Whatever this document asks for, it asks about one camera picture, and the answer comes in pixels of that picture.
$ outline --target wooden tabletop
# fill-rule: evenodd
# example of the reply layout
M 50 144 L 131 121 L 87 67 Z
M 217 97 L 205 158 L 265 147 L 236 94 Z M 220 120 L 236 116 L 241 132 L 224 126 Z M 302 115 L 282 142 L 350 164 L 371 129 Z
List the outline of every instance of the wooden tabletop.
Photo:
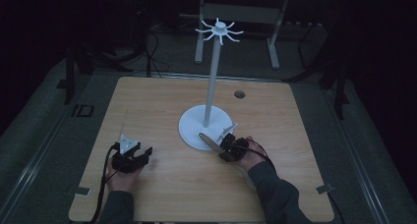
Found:
M 155 222 L 262 222 L 257 194 L 236 167 L 215 152 L 186 145 L 178 122 L 189 108 L 206 104 L 208 80 L 121 78 L 114 90 L 69 216 L 91 220 L 104 158 L 121 134 L 153 147 L 139 176 L 135 220 Z M 246 96 L 236 98 L 242 90 Z M 300 208 L 312 221 L 333 219 L 328 196 L 318 195 L 322 176 L 288 84 L 217 81 L 213 105 L 239 124 L 236 138 L 252 136 L 264 147 L 280 178 L 300 192 Z

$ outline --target sleeve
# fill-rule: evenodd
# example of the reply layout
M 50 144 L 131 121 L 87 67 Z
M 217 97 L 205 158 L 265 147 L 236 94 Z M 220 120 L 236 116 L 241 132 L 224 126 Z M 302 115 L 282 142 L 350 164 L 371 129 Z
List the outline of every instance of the sleeve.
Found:
M 134 209 L 132 194 L 127 192 L 110 192 L 98 223 L 133 223 Z
M 268 224 L 312 223 L 298 206 L 298 190 L 279 179 L 267 162 L 261 162 L 248 172 L 255 187 Z

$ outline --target hand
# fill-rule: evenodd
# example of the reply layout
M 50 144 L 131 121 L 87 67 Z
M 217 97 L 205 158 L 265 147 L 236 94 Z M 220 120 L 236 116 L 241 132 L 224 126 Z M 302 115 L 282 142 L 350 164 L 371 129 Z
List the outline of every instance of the hand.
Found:
M 264 150 L 254 142 L 252 137 L 246 137 L 245 140 L 249 143 L 249 148 L 259 152 L 260 154 L 265 154 Z M 240 159 L 237 163 L 246 171 L 249 171 L 253 166 L 263 161 L 265 161 L 265 159 L 258 154 L 251 151 L 246 151 L 245 156 L 243 156 L 243 158 Z
M 107 163 L 107 187 L 110 192 L 121 191 L 132 193 L 135 190 L 136 181 L 138 175 L 142 172 L 142 168 L 136 170 L 133 173 L 122 173 L 116 171 L 111 165 L 113 158 L 110 158 Z

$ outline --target person's arm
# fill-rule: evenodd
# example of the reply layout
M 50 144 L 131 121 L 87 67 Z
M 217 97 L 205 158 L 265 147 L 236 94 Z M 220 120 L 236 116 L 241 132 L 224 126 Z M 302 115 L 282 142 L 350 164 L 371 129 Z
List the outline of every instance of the person's arm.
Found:
M 251 137 L 247 137 L 249 148 L 265 154 Z M 298 206 L 298 190 L 290 183 L 279 179 L 274 169 L 264 158 L 247 151 L 238 162 L 254 183 L 264 211 L 266 222 L 275 223 L 311 223 Z
M 98 223 L 133 223 L 135 206 L 132 193 L 135 190 L 136 181 L 142 168 L 128 174 L 116 172 L 111 166 L 111 159 L 107 164 L 107 168 L 107 187 L 109 193 Z

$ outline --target white pole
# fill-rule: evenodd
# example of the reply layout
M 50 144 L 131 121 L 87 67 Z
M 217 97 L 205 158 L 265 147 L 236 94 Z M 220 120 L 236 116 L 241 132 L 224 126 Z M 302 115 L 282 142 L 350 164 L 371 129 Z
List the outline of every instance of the white pole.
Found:
M 221 49 L 220 38 L 218 37 L 218 35 L 216 35 L 214 37 L 214 46 L 212 48 L 212 57 L 211 57 L 211 69 L 209 71 L 208 99 L 207 99 L 207 104 L 206 104 L 205 121 L 203 123 L 203 126 L 205 128 L 209 127 L 209 115 L 211 112 L 212 98 L 214 95 L 215 78 L 217 76 L 217 67 L 218 67 L 218 59 L 220 57 L 220 49 Z

